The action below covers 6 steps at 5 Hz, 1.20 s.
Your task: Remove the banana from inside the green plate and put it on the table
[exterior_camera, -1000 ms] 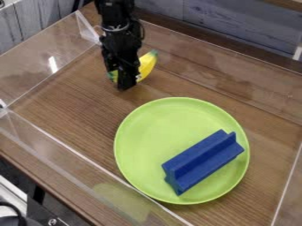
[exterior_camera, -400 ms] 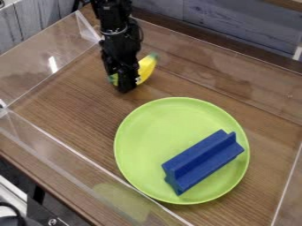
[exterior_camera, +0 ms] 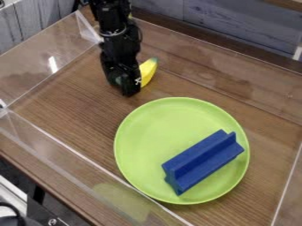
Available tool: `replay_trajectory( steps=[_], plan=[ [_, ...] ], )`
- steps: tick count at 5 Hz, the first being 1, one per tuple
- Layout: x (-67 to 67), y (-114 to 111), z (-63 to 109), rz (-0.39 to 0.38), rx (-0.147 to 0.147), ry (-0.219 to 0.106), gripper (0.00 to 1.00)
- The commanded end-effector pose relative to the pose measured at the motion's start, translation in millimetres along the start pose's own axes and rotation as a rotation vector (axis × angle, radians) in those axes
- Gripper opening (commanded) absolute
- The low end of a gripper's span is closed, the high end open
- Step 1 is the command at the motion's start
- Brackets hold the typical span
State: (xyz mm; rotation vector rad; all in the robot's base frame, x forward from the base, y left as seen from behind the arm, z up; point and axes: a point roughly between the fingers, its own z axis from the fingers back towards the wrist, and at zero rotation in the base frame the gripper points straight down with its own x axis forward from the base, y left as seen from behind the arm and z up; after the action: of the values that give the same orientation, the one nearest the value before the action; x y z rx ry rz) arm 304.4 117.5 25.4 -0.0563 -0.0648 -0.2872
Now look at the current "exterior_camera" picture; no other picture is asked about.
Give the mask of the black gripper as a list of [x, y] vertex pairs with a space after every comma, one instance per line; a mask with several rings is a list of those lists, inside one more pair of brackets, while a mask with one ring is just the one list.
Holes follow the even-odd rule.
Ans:
[[141, 76], [136, 55], [140, 51], [139, 30], [101, 31], [100, 62], [105, 79], [112, 86], [121, 87], [121, 94], [132, 96], [140, 92]]

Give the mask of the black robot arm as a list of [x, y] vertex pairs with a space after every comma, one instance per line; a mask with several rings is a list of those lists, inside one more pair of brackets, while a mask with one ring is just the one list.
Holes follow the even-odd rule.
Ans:
[[140, 92], [141, 75], [136, 55], [143, 35], [131, 18], [128, 0], [88, 0], [103, 42], [100, 63], [105, 79], [124, 96]]

